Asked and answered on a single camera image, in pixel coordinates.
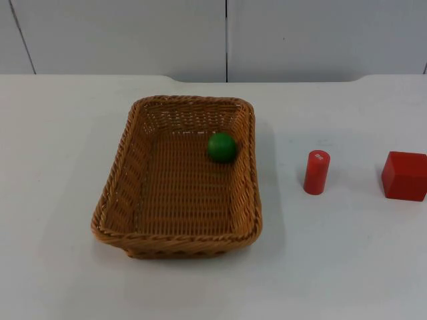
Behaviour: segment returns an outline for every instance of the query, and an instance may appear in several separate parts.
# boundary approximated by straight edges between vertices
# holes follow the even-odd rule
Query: woven basket
[[[231,164],[207,141],[229,133]],[[211,257],[253,243],[262,228],[252,106],[235,98],[156,96],[135,102],[93,214],[102,242],[130,257]]]

